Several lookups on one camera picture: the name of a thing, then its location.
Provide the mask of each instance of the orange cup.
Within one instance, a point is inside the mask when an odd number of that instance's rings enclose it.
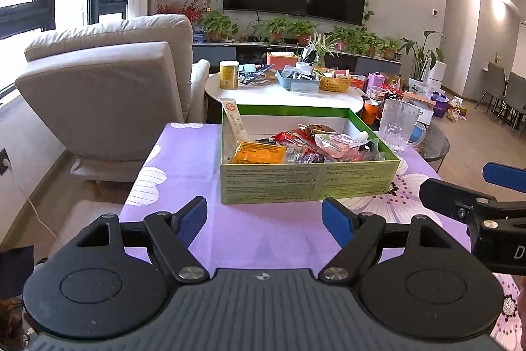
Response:
[[[366,100],[364,103],[364,112],[362,113],[362,121],[367,125],[373,125],[379,109],[380,103],[375,100]]]

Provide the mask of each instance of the white armchair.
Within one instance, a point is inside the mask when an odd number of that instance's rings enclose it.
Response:
[[[72,174],[134,181],[168,122],[204,122],[210,64],[183,15],[45,32],[16,86],[77,159]]]

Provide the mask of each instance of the potted plant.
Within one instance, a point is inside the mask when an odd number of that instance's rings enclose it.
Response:
[[[369,34],[365,27],[357,29],[349,29],[349,35],[347,37],[347,50],[353,56],[364,56],[369,48],[368,46]]]
[[[338,39],[335,49],[338,51],[346,51],[349,46],[349,36],[352,29],[344,26],[334,26],[330,36],[332,39]]]
[[[386,38],[382,48],[383,58],[386,60],[394,61],[394,54],[398,51],[399,47],[400,41],[398,39]]]
[[[366,55],[369,57],[374,57],[376,50],[381,49],[383,46],[383,39],[380,39],[375,34],[364,34],[362,39],[367,46]]]
[[[315,67],[325,68],[325,54],[329,53],[331,56],[334,56],[331,50],[336,46],[337,43],[338,39],[335,39],[330,35],[321,35],[317,31],[314,31],[314,35],[312,35],[312,39],[310,40],[309,44],[316,52]]]
[[[412,78],[409,78],[410,88],[413,87],[415,81],[424,81],[424,79],[427,79],[427,74],[430,70],[432,70],[435,67],[437,60],[441,62],[444,61],[444,54],[440,48],[435,48],[427,51],[425,49],[425,44],[428,41],[428,37],[433,34],[438,34],[441,38],[445,38],[444,34],[442,34],[441,32],[437,32],[434,30],[426,30],[424,32],[424,44],[421,47],[415,41],[402,38],[402,42],[404,42],[404,44],[400,47],[398,51],[405,50],[406,56],[409,55],[409,52],[411,50],[413,51]]]
[[[307,47],[309,45],[310,37],[312,32],[316,29],[316,25],[312,24],[308,20],[298,20],[291,23],[288,31],[298,38],[298,44],[301,47]]]
[[[238,25],[232,24],[231,19],[218,10],[209,12],[203,18],[203,26],[204,32],[212,42],[221,42],[239,31]]]
[[[290,26],[288,18],[277,17],[272,20],[265,20],[260,25],[253,25],[259,40],[268,39],[270,43],[276,43],[282,39],[282,34]]]

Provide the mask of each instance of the terracotta pot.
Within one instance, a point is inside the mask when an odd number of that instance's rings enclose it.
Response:
[[[209,32],[208,33],[208,38],[212,42],[221,42],[225,37],[224,37],[224,35],[220,34],[219,32],[214,31],[214,32]]]
[[[268,41],[270,43],[275,43],[277,41],[279,41],[281,39],[281,34],[272,34],[270,35],[270,37],[268,38]]]
[[[395,50],[392,48],[384,48],[383,50],[383,58],[386,60],[393,61],[395,59]]]
[[[298,36],[298,44],[300,47],[307,47],[309,45],[311,34],[303,34]]]
[[[340,41],[338,42],[336,45],[335,45],[335,50],[338,50],[338,51],[346,51],[347,50],[347,45],[348,45],[348,42],[346,41]]]

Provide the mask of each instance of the purple tablecloth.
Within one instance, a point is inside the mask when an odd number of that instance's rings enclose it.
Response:
[[[176,212],[195,196],[208,203],[208,218],[191,252],[209,270],[217,268],[291,269],[311,268],[317,273],[340,250],[322,223],[321,203],[221,204],[219,145],[221,127],[210,124],[168,124],[146,160],[120,221],[140,221],[158,211]],[[469,248],[466,226],[425,209],[418,199],[419,186],[435,171],[409,148],[389,194],[340,200],[355,213],[373,212],[388,222],[409,223],[425,213]],[[128,253],[148,261],[145,249]],[[383,259],[400,254],[386,250]],[[519,293],[508,275],[496,275],[516,305]],[[493,336],[509,350],[520,349],[520,319],[504,313]]]

